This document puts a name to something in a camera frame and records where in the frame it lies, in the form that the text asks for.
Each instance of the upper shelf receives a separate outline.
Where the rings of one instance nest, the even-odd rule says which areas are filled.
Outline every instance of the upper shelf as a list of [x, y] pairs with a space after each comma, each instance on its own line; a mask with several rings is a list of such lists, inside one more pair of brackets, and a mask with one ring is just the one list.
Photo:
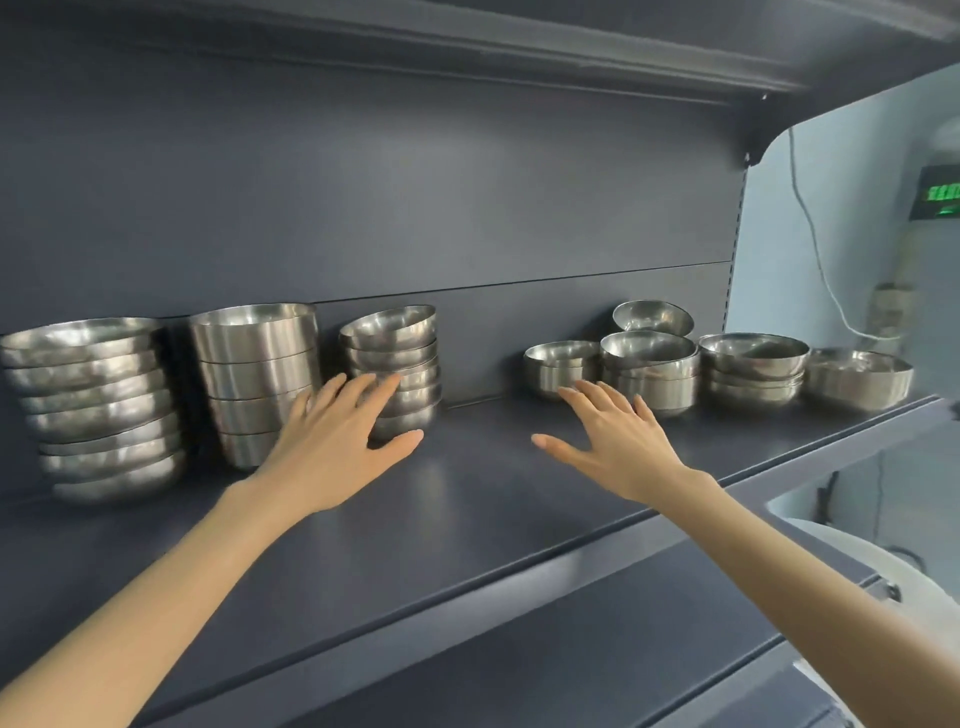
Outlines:
[[960, 61], [948, 0], [0, 0], [123, 42], [742, 105], [787, 126]]
[[[798, 405], [754, 420], [704, 408], [665, 428], [684, 462], [759, 506], [952, 416], [949, 402], [919, 397], [871, 417]], [[260, 695], [294, 670], [302, 703], [251, 703], [299, 711], [293, 717], [683, 539], [663, 517], [550, 460], [530, 443], [537, 431], [585, 440], [561, 403], [445, 412], [415, 456], [257, 561], [147, 716], [201, 702], [215, 711], [211, 696]], [[120, 511], [48, 501], [0, 511], [0, 684], [174, 544], [235, 477], [196, 471], [165, 497]]]

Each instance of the left hand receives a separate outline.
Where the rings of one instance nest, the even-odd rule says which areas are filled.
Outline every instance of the left hand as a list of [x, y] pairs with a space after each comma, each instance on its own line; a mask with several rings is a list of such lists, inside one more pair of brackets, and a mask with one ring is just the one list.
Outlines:
[[423, 439], [422, 430], [405, 432], [380, 449], [367, 445], [400, 381], [391, 376], [358, 404], [375, 379], [362, 375], [345, 385], [347, 377], [340, 374], [318, 392], [300, 395], [266, 462], [228, 492], [256, 490], [260, 503], [282, 513], [284, 527], [290, 527], [335, 508], [407, 457]]

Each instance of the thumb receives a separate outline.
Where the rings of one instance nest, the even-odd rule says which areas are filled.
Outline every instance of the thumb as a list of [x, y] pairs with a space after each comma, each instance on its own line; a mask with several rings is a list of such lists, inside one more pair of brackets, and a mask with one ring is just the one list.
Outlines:
[[423, 430], [415, 429], [410, 432], [404, 432], [397, 435], [393, 440], [384, 445], [376, 452], [377, 468], [381, 473], [396, 465], [400, 460], [408, 457], [411, 452], [417, 449], [417, 445], [423, 440]]
[[533, 444], [566, 465], [572, 465], [581, 471], [586, 465], [589, 455], [580, 449], [568, 445], [563, 440], [550, 435], [533, 435], [530, 438]]

